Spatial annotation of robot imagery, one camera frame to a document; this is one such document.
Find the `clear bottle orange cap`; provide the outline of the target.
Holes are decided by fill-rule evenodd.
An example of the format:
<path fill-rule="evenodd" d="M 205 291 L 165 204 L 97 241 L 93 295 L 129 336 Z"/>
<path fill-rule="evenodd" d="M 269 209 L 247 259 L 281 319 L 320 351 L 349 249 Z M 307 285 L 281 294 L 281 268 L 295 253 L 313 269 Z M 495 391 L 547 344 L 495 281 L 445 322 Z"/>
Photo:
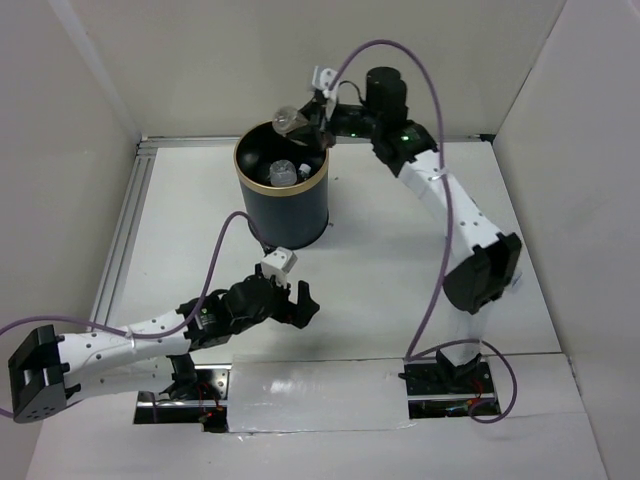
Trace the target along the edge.
<path fill-rule="evenodd" d="M 281 135 L 287 136 L 309 125 L 309 120 L 295 107 L 284 106 L 273 115 L 272 128 Z"/>

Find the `clear jar with metal lid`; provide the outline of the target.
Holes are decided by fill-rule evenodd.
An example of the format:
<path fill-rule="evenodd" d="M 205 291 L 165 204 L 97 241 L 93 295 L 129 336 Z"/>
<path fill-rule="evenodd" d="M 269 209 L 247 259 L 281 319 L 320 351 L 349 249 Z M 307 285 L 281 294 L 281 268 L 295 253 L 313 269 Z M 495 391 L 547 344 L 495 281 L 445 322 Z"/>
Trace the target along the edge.
<path fill-rule="evenodd" d="M 295 165 L 286 159 L 274 161 L 269 166 L 269 182 L 272 187 L 284 188 L 297 183 L 297 169 Z"/>

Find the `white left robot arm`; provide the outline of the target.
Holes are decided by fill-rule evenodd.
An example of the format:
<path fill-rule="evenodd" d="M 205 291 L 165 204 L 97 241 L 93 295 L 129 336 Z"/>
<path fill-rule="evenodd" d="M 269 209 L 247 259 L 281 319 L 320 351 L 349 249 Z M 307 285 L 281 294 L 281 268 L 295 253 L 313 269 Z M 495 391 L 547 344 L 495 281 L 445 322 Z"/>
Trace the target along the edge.
<path fill-rule="evenodd" d="M 226 344 L 267 319 L 305 328 L 320 310 L 309 285 L 280 285 L 262 270 L 117 335 L 32 330 L 8 360 L 11 418 L 43 421 L 91 397 L 149 392 L 172 400 L 216 397 L 192 353 Z"/>

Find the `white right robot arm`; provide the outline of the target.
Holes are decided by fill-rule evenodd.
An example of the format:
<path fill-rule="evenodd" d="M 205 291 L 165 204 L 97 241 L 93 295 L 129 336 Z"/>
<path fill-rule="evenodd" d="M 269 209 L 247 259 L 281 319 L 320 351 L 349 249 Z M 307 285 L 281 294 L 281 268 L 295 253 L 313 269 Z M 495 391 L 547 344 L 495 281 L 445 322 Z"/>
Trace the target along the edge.
<path fill-rule="evenodd" d="M 484 215 L 442 163 L 441 147 L 409 119 L 407 85 L 398 70 L 369 70 L 365 96 L 356 105 L 339 101 L 336 77 L 332 69 L 317 68 L 313 98 L 301 108 L 281 108 L 272 125 L 287 140 L 318 150 L 333 147 L 339 137 L 368 140 L 374 155 L 442 224 L 447 262 L 437 292 L 452 307 L 453 338 L 436 352 L 436 379 L 444 390 L 460 391 L 480 361 L 486 308 L 512 282 L 522 241 Z"/>

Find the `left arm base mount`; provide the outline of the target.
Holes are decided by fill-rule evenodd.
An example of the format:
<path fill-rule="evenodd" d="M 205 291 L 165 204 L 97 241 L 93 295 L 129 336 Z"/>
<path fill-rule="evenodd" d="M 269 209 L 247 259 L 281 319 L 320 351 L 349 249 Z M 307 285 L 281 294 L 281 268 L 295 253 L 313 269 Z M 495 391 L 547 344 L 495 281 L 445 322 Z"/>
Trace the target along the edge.
<path fill-rule="evenodd" d="M 161 392 L 139 392 L 135 425 L 198 425 L 204 432 L 228 432 L 230 364 L 172 360 L 178 374 Z"/>

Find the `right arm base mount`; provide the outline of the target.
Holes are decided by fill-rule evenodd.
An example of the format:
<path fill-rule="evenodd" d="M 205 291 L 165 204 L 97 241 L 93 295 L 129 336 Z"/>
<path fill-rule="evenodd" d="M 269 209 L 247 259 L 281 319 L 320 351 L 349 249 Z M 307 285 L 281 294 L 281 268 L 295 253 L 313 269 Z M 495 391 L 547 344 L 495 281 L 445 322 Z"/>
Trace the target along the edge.
<path fill-rule="evenodd" d="M 470 411 L 477 417 L 497 417 L 501 407 L 491 369 L 479 351 L 466 363 L 455 365 L 438 348 L 435 356 L 405 364 L 397 374 L 405 384 L 409 418 L 413 420 L 460 418 Z"/>

